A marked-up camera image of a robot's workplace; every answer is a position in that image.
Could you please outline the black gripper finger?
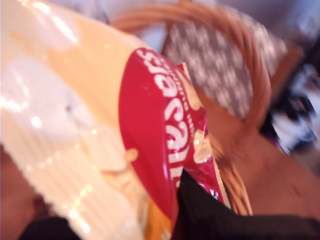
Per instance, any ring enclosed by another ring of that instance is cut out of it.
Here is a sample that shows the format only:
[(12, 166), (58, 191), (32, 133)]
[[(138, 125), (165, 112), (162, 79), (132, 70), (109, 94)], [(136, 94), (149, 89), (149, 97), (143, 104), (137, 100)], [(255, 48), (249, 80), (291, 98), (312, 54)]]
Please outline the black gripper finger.
[(207, 193), (186, 171), (177, 191), (178, 216), (173, 240), (251, 240), (241, 216)]
[(61, 217), (49, 217), (31, 222), (19, 240), (80, 240), (70, 228), (69, 222)]

